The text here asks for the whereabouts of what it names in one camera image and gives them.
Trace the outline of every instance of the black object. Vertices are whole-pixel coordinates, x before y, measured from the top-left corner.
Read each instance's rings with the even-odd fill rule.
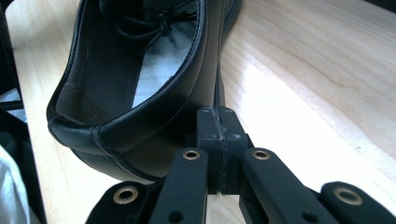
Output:
[[[0,94],[14,88],[21,96],[20,84],[17,76],[17,69],[14,61],[14,54],[11,47],[11,40],[7,27],[7,20],[4,12],[12,1],[1,1],[0,5]],[[22,101],[0,102],[0,109],[15,110],[22,109]]]
[[[149,183],[167,174],[175,153],[183,148],[184,134],[195,132],[195,111],[223,102],[215,91],[221,89],[222,29],[228,34],[240,0],[189,1],[197,8],[189,54],[155,95],[132,108],[143,61],[137,52],[150,42],[126,40],[114,21],[118,14],[103,12],[121,13],[125,4],[135,8],[142,2],[80,2],[69,62],[47,117],[52,135],[92,168],[121,180]],[[159,2],[173,7],[183,1]],[[135,14],[134,23],[139,16]],[[132,30],[148,36],[141,27]]]
[[[386,10],[396,13],[396,1],[395,0],[365,0],[378,7],[382,7]]]
[[[137,183],[114,186],[88,222],[205,223],[207,184],[209,193],[240,195],[246,223],[396,223],[385,207],[354,186],[333,182],[321,193],[305,187],[274,152],[252,145],[229,108],[201,108],[197,127],[199,147],[180,150],[166,178],[139,184],[143,193],[136,188],[124,194],[125,205],[117,203],[122,195],[117,192]]]

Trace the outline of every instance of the wood grain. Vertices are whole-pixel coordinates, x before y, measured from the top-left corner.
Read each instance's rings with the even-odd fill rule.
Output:
[[[59,145],[45,110],[78,1],[16,0],[8,26],[49,223],[83,223],[117,180]],[[354,184],[396,215],[396,15],[361,0],[245,0],[222,50],[227,106],[308,187]],[[211,196],[207,223],[243,223]]]

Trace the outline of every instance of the shoe lining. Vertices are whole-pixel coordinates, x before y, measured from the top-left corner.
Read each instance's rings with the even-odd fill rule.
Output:
[[[188,4],[180,10],[194,11],[196,4]],[[158,39],[145,54],[132,108],[146,101],[164,86],[189,53],[196,22],[179,22],[171,27],[172,32]]]

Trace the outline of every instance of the metal grommet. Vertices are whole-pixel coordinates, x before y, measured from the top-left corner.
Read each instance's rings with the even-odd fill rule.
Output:
[[[266,151],[256,150],[253,152],[253,157],[261,161],[266,161],[270,159],[271,155]]]
[[[336,188],[333,193],[335,197],[337,197],[343,203],[347,203],[350,205],[363,204],[363,199],[361,198],[361,196],[352,189],[340,187]]]
[[[184,159],[189,160],[189,161],[196,160],[200,156],[201,156],[201,154],[199,154],[199,152],[194,151],[194,150],[189,150],[189,151],[186,151],[183,153]]]
[[[117,204],[131,203],[137,198],[138,194],[139,191],[137,190],[137,188],[133,186],[125,186],[123,188],[118,189],[114,193],[113,201],[114,203]]]

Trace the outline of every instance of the shoe lace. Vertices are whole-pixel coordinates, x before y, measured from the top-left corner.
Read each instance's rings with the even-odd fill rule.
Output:
[[[142,48],[140,54],[144,54],[160,37],[169,35],[172,31],[171,25],[175,22],[196,21],[197,12],[177,11],[187,4],[196,0],[185,0],[176,4],[173,7],[166,9],[153,9],[147,7],[130,7],[129,12],[125,15],[116,16],[116,30],[117,32],[128,40],[147,40],[148,43]],[[136,33],[131,30],[131,27],[139,27],[141,31]]]

